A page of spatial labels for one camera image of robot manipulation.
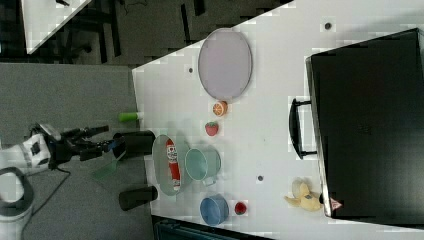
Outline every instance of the ketchup bottle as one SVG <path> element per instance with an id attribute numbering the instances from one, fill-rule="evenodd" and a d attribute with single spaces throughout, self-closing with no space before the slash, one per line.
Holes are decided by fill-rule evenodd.
<path id="1" fill-rule="evenodd" d="M 166 141 L 166 155 L 168 156 L 168 165 L 171 169 L 172 183 L 174 184 L 174 190 L 180 190 L 180 169 L 178 168 L 177 162 L 177 151 L 175 145 L 171 139 Z"/>

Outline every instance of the white table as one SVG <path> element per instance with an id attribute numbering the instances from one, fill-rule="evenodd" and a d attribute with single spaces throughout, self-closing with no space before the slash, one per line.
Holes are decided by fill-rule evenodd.
<path id="1" fill-rule="evenodd" d="M 55 0 L 21 0 L 27 53 L 32 54 L 91 0 L 67 0 L 69 7 Z"/>
<path id="2" fill-rule="evenodd" d="M 151 203 L 152 215 L 203 224 L 200 202 L 221 193 L 230 208 L 238 200 L 248 202 L 248 213 L 231 216 L 219 228 L 272 239 L 416 239 L 417 230 L 374 224 L 336 221 L 323 211 L 306 212 L 283 199 L 291 194 L 295 177 L 310 180 L 320 192 L 318 162 L 299 160 L 290 144 L 288 115 L 293 97 L 309 95 L 305 59 L 317 52 L 424 26 L 424 2 L 296 0 L 242 23 L 251 47 L 253 72 L 244 95 L 230 104 L 219 119 L 220 132 L 206 135 L 204 125 L 217 119 L 216 102 L 202 88 L 197 59 L 202 42 L 133 70 L 139 111 L 145 113 L 142 128 L 159 134 L 183 134 L 190 147 L 212 144 L 221 154 L 217 184 L 204 187 L 193 182 L 176 198 L 163 193 Z M 331 22 L 333 28 L 324 30 Z M 304 107 L 306 150 L 314 149 L 310 108 Z M 152 158 L 146 157 L 148 182 L 159 188 Z M 264 181 L 258 182 L 257 176 Z M 412 231 L 402 234 L 387 231 Z"/>

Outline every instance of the blue cup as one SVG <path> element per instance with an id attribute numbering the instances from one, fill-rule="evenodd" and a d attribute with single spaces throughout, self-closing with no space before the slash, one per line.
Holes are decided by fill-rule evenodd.
<path id="1" fill-rule="evenodd" d="M 229 212 L 227 201 L 220 194 L 207 197 L 200 203 L 200 213 L 209 226 L 223 223 L 228 218 Z"/>

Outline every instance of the purple plate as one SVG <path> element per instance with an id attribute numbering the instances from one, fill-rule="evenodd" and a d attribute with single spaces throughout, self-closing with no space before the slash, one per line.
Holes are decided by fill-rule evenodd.
<path id="1" fill-rule="evenodd" d="M 252 73 L 252 55 L 243 34 L 229 28 L 212 32 L 200 50 L 198 68 L 200 81 L 213 98 L 239 97 Z"/>

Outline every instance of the black cylinder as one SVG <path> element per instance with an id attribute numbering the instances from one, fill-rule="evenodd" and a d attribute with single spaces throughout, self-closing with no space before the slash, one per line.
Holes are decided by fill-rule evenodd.
<path id="1" fill-rule="evenodd" d="M 128 211 L 135 207 L 156 200 L 158 191 L 154 186 L 144 187 L 136 190 L 121 192 L 119 194 L 119 205 L 123 211 Z"/>
<path id="2" fill-rule="evenodd" d="M 124 142 L 113 149 L 115 157 L 121 156 L 126 151 L 125 157 L 138 157 L 152 154 L 155 134 L 151 131 L 138 131 L 129 133 L 116 133 L 113 139 L 124 137 Z"/>

